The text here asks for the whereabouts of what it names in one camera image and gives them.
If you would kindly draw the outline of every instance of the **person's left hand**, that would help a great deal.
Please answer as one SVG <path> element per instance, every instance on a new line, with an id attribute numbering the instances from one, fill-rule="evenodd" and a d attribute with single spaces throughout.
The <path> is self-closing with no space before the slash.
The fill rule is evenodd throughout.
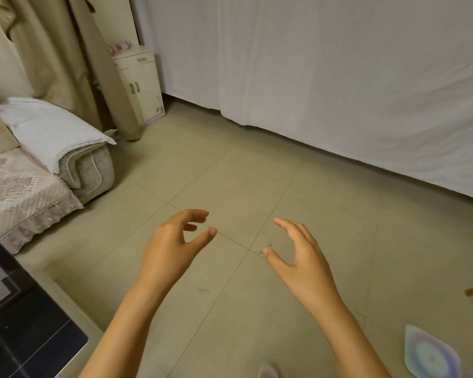
<path id="1" fill-rule="evenodd" d="M 217 234 L 217 229 L 209 228 L 193 241 L 184 240 L 183 231 L 197 229 L 189 222 L 204 223 L 207 216 L 203 209 L 186 209 L 161 224 L 145 245 L 138 282 L 166 295 Z"/>

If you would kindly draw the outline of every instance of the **cabinet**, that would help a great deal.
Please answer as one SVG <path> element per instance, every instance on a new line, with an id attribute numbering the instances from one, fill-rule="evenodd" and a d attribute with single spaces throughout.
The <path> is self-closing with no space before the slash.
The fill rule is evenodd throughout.
<path id="1" fill-rule="evenodd" d="M 113 56 L 125 85 L 133 111 L 140 123 L 150 123 L 164 115 L 154 53 L 139 46 Z"/>

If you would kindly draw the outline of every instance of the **white fabric backdrop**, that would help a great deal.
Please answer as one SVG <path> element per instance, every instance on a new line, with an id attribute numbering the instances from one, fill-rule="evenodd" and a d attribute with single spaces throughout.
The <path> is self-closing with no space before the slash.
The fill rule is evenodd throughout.
<path id="1" fill-rule="evenodd" d="M 473 0 L 134 0 L 163 90 L 473 197 Z"/>

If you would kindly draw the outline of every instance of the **floor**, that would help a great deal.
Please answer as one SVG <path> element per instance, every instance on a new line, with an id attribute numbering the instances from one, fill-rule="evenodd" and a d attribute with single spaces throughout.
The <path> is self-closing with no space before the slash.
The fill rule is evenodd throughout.
<path id="1" fill-rule="evenodd" d="M 304 223 L 395 378 L 404 327 L 449 343 L 473 366 L 473 200 L 313 149 L 174 100 L 135 143 L 111 149 L 116 186 L 37 236 L 18 259 L 45 270 L 105 328 L 142 247 L 179 209 L 219 229 L 153 320 L 142 377 L 337 376 L 329 345 L 263 258 L 293 251 L 272 223 Z"/>

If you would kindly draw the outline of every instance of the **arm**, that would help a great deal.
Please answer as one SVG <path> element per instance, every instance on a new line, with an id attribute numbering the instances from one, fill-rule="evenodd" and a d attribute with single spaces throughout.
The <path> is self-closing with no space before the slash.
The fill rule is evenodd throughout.
<path id="1" fill-rule="evenodd" d="M 193 241 L 183 231 L 195 231 L 207 211 L 188 209 L 160 225 L 144 248 L 139 278 L 126 294 L 79 378 L 134 378 L 137 375 L 149 326 L 159 305 L 195 256 L 214 239 L 215 228 Z"/>
<path id="2" fill-rule="evenodd" d="M 343 303 L 317 241 L 303 224 L 284 219 L 274 219 L 274 222 L 284 228 L 293 241 L 295 260 L 290 266 L 273 249 L 265 248 L 266 260 L 321 327 L 341 376 L 390 378 L 357 320 Z"/>

